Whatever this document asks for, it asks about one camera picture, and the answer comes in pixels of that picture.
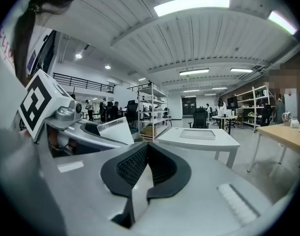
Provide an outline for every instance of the computer screen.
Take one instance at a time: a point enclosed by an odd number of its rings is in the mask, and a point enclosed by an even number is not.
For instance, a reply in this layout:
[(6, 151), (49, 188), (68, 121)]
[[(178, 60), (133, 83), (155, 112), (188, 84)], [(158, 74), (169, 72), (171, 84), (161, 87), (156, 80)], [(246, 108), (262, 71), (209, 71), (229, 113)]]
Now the computer screen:
[(239, 108), (238, 98), (236, 96), (228, 98), (227, 109), (236, 109), (236, 108)]

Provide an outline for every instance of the storage box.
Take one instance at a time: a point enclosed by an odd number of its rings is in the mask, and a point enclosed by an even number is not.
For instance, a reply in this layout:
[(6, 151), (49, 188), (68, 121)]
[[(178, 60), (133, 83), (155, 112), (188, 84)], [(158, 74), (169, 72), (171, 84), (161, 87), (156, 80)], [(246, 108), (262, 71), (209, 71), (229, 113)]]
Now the storage box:
[[(156, 132), (157, 132), (157, 127), (154, 126), (154, 136), (156, 136)], [(145, 127), (145, 135), (152, 137), (152, 125)]]

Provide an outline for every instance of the railing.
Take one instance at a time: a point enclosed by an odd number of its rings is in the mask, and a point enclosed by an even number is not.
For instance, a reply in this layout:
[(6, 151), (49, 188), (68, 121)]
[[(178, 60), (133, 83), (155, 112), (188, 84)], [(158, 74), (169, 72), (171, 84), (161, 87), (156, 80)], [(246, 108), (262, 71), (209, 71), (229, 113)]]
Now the railing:
[(138, 91), (140, 89), (147, 88), (147, 87), (151, 87), (151, 84), (150, 84), (150, 86), (149, 86), (149, 84), (143, 84), (143, 85), (140, 85), (140, 86), (131, 87), (131, 88), (128, 88), (128, 90), (131, 90), (135, 93), (138, 93)]
[(88, 80), (71, 77), (59, 73), (54, 73), (53, 78), (61, 85), (83, 88), (83, 89), (92, 89), (100, 92), (114, 93), (114, 87), (101, 84), (98, 82), (94, 82), (94, 81), (88, 81)]

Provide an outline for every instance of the gray floor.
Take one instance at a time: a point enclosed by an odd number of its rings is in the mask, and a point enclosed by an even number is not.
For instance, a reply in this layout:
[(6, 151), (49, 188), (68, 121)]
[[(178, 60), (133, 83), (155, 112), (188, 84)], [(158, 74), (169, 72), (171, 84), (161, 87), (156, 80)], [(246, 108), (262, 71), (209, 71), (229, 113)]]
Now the gray floor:
[[(193, 122), (193, 118), (183, 118), (182, 120), (173, 120), (173, 127), (189, 127), (189, 122)], [(210, 125), (210, 128), (219, 128), (217, 125)], [(256, 134), (253, 128), (248, 125), (231, 129), (231, 136), (240, 143), (232, 170), (238, 175), (256, 186), (263, 194), (274, 204), (283, 196), (285, 196), (293, 183), (300, 177), (300, 154), (287, 149), (283, 162), (278, 163), (282, 147), (275, 141), (262, 137), (255, 165), (250, 173), (246, 168), (254, 152)], [(205, 156), (214, 158), (215, 152), (204, 151)], [(221, 152), (219, 161), (224, 165), (228, 160), (229, 154)], [(147, 166), (143, 175), (133, 190), (133, 205), (135, 210), (135, 218), (138, 220), (147, 210), (146, 202), (147, 190), (153, 187), (152, 174)]]

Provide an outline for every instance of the ceiling light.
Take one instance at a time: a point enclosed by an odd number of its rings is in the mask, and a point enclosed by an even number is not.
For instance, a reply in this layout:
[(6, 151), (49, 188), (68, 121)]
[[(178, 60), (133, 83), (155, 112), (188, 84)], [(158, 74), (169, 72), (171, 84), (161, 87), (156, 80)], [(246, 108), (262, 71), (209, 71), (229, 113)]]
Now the ceiling light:
[(243, 68), (231, 68), (231, 72), (242, 72), (242, 73), (252, 73), (252, 69), (243, 69)]
[(197, 92), (197, 91), (199, 91), (199, 89), (197, 89), (197, 90), (187, 90), (187, 91), (184, 91), (184, 92)]
[(293, 25), (291, 25), (285, 18), (281, 17), (278, 13), (274, 11), (271, 12), (268, 19), (280, 25), (292, 35), (295, 34), (298, 30)]
[(229, 8), (230, 0), (174, 0), (154, 7), (159, 17), (164, 15), (194, 8), (221, 7)]
[(227, 89), (227, 88), (213, 88), (212, 90), (221, 90), (221, 89)]
[(180, 72), (180, 75), (189, 75), (189, 74), (197, 74), (197, 73), (208, 73), (209, 69), (200, 69), (200, 70), (191, 70), (191, 71), (185, 71), (185, 72)]

